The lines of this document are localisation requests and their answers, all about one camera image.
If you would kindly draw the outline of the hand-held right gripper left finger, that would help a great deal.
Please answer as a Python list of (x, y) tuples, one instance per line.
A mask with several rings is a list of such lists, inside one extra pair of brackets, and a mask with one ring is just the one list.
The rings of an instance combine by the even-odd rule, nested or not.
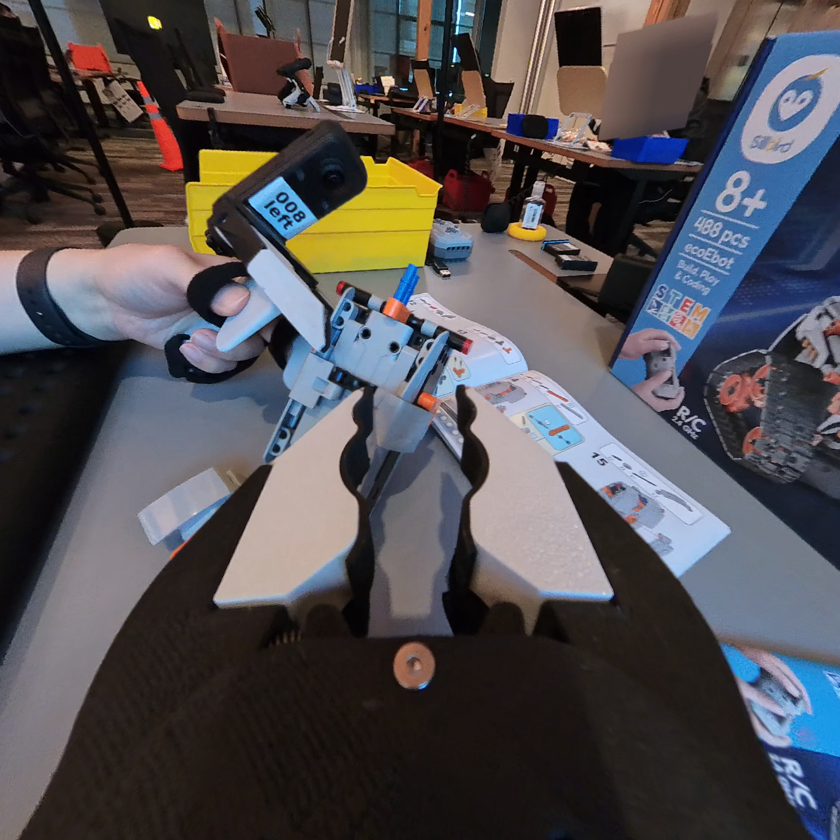
[(373, 397), (371, 387), (353, 392), (273, 461), (216, 606), (280, 605), (299, 622), (335, 606), (354, 636), (368, 634), (375, 552), (359, 487)]

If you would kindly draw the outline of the grey building block robot assembly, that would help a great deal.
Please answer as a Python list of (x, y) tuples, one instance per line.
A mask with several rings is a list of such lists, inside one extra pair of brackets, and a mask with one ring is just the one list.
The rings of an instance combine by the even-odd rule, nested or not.
[(345, 396), (374, 389), (374, 452), (413, 452), (439, 405), (434, 395), (453, 352), (467, 354), (473, 341), (450, 324), (438, 325), (413, 314), (408, 302), (418, 270), (410, 265), (394, 295), (380, 299), (342, 281), (339, 301), (328, 312), (327, 343), (315, 350), (279, 318), (269, 351), (283, 371), (289, 399), (266, 447), (272, 462), (313, 422)]

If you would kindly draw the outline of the small grey curved block part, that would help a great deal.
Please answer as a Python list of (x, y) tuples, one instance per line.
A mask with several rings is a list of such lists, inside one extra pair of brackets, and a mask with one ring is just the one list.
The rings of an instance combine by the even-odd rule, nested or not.
[(172, 553), (242, 485), (233, 470), (212, 467), (184, 481), (141, 510), (138, 520), (152, 545)]

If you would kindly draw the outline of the wooden background desk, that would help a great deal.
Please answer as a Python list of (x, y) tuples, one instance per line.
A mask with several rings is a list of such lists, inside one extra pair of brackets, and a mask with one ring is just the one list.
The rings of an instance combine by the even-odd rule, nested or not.
[(221, 103), (183, 100), (176, 106), (178, 116), (187, 121), (211, 122), (209, 112), (219, 124), (309, 130), (320, 122), (338, 123), (347, 133), (391, 137), (395, 126), (364, 111), (343, 112), (327, 107), (286, 108), (276, 96), (227, 91)]

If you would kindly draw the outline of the grey desk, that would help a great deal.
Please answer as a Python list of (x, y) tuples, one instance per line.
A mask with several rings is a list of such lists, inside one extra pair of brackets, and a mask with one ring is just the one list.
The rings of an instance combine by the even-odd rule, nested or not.
[[(420, 287), (512, 340), (620, 443), (716, 514), (730, 534), (681, 581), (723, 640), (838, 663), (838, 571), (612, 376), (622, 330), (481, 234), (450, 280)], [(207, 467), (247, 477), (286, 402), (263, 357), (220, 385), (169, 377), (134, 347), (2, 663), (1, 834), (17, 838), (60, 761), (93, 676), (172, 551), (137, 513)], [(446, 630), (439, 594), (466, 483), (430, 434), (374, 511), (373, 635)]]

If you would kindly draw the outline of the yellow plastic bin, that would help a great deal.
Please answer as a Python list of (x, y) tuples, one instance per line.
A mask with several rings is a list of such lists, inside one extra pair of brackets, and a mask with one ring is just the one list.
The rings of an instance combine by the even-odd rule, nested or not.
[[(211, 254), (207, 220), (213, 204), (274, 156), (270, 152), (201, 150), (200, 178), (185, 184), (187, 226), (195, 252)], [(427, 161), (394, 157), (378, 164), (363, 156), (368, 181), (362, 194), (293, 238), (289, 251), (312, 274), (401, 269), (424, 263), (440, 184)]]

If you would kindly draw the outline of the instruction booklet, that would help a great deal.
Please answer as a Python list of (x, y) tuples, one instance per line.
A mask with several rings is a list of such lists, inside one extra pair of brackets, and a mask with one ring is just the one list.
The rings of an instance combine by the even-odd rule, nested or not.
[(452, 351), (434, 395), (441, 400), (432, 428), (457, 459), (456, 387), (475, 388), (490, 405), (530, 436), (554, 461), (570, 464), (680, 576), (730, 533), (723, 521), (608, 433), (556, 381), (529, 369), (515, 343), (500, 332), (447, 309), (428, 293), (408, 309), (472, 342)]

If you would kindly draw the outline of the orange traffic cone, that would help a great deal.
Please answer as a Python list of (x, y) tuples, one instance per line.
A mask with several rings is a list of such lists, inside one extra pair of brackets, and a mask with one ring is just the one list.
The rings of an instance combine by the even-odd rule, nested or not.
[(163, 161), (160, 163), (160, 167), (168, 172), (182, 172), (183, 161), (181, 150), (172, 130), (163, 118), (158, 104), (153, 100), (142, 80), (138, 80), (136, 85), (143, 99), (144, 108), (150, 118), (154, 137), (161, 150)]

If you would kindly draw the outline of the red bag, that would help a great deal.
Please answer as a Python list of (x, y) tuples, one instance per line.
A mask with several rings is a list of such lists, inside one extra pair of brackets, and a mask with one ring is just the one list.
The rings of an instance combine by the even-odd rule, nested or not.
[(488, 171), (458, 173), (449, 170), (443, 183), (442, 206), (453, 211), (481, 214), (493, 191)]

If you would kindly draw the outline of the grey battery hub block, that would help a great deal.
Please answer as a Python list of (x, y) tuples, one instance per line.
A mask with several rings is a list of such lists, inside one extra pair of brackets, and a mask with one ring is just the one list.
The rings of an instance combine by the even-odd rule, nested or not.
[(433, 221), (428, 242), (430, 258), (447, 263), (464, 261), (471, 256), (473, 246), (474, 239), (464, 227), (440, 218)]

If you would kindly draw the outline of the blue plastic tray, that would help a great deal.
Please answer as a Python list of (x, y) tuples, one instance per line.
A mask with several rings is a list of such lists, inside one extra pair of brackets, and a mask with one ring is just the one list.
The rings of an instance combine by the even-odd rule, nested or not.
[(661, 135), (615, 139), (612, 157), (639, 164), (672, 165), (681, 159), (688, 142), (687, 139)]
[(507, 115), (507, 133), (531, 140), (553, 140), (560, 121), (537, 113), (512, 112)]

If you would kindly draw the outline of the black wristband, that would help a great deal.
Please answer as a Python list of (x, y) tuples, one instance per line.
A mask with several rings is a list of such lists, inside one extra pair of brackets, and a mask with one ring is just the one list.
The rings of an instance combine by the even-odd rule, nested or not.
[(22, 258), (16, 272), (18, 299), (29, 320), (51, 343), (74, 349), (105, 344), (73, 324), (49, 291), (47, 268), (52, 257), (63, 249), (37, 248)]

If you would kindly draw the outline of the black bin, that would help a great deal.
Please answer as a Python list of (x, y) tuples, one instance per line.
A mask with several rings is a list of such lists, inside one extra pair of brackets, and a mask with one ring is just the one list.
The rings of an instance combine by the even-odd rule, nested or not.
[(616, 255), (598, 293), (598, 312), (626, 323), (643, 296), (655, 265), (650, 259)]

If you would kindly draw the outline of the black studded baseplate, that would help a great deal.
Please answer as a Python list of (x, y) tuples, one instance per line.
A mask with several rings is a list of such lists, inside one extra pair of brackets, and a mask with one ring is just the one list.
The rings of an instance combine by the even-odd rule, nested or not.
[(5, 656), (126, 356), (29, 351), (1, 359), (1, 651)]

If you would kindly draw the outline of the black office chair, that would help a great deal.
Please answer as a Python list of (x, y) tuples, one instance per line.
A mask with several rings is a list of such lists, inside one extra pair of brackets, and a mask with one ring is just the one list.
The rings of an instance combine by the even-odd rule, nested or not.
[[(37, 28), (24, 26), (2, 13), (1, 24), (1, 163), (2, 209), (39, 224), (37, 205), (52, 194), (88, 204), (106, 214), (95, 183), (69, 157), (70, 132), (76, 129), (49, 73), (43, 40)], [(68, 183), (56, 174), (72, 170), (89, 185)]]

